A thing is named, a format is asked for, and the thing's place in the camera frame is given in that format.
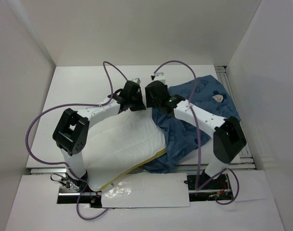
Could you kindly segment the white pillow yellow underside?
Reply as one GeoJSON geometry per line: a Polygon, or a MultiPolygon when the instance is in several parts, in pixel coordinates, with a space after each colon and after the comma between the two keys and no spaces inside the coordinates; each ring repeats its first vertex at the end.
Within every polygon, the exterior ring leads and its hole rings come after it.
{"type": "Polygon", "coordinates": [[[126,111],[104,119],[88,132],[82,151],[88,183],[104,191],[121,176],[166,152],[165,137],[152,110],[126,111]]]}

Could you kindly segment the blue printed pillowcase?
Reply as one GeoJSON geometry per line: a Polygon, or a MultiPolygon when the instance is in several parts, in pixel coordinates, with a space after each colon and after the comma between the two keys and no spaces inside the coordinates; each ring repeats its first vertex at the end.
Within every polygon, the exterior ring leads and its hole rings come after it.
{"type": "MultiPolygon", "coordinates": [[[[198,84],[189,81],[168,88],[170,95],[180,95],[191,100],[194,105],[214,114],[240,119],[236,106],[224,86],[211,75],[199,77],[198,84]]],[[[176,166],[197,164],[198,147],[201,147],[202,164],[208,164],[213,158],[211,138],[201,132],[197,141],[196,127],[168,115],[158,109],[152,109],[153,122],[163,131],[166,141],[166,152],[144,165],[151,173],[171,173],[176,166]]]]}

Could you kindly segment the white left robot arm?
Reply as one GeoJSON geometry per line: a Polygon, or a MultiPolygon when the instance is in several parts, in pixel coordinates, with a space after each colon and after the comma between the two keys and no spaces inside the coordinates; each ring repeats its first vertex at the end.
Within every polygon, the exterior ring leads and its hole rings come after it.
{"type": "Polygon", "coordinates": [[[75,111],[64,110],[52,138],[69,165],[66,177],[76,192],[87,187],[88,174],[83,164],[82,150],[86,146],[89,129],[95,124],[126,110],[139,111],[146,107],[142,100],[140,79],[128,80],[122,89],[108,96],[109,103],[75,111]]]}

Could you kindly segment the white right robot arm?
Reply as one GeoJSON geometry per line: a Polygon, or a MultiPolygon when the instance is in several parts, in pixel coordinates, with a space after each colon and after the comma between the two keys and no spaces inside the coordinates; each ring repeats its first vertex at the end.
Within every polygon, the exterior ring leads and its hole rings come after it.
{"type": "Polygon", "coordinates": [[[159,80],[148,84],[145,93],[148,107],[194,125],[198,132],[202,130],[212,139],[214,157],[202,173],[202,183],[208,189],[218,185],[218,175],[247,145],[239,120],[233,116],[218,116],[194,105],[192,94],[189,99],[177,94],[170,95],[167,85],[159,80]]]}

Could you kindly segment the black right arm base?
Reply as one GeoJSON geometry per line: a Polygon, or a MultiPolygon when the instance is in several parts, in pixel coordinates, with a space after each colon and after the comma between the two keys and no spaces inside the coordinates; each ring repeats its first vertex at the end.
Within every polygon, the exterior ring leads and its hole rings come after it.
{"type": "Polygon", "coordinates": [[[190,202],[231,200],[234,198],[227,174],[222,174],[218,178],[212,180],[199,191],[195,188],[195,175],[188,175],[184,181],[188,186],[190,202]]]}

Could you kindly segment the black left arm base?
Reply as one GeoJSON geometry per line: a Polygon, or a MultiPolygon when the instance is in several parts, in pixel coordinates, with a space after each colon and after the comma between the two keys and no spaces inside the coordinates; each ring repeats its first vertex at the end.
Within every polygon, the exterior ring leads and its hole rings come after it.
{"type": "Polygon", "coordinates": [[[95,192],[87,186],[82,192],[86,184],[71,180],[67,173],[52,173],[50,180],[59,185],[57,204],[76,204],[78,202],[88,204],[91,208],[102,208],[101,191],[95,192]]]}

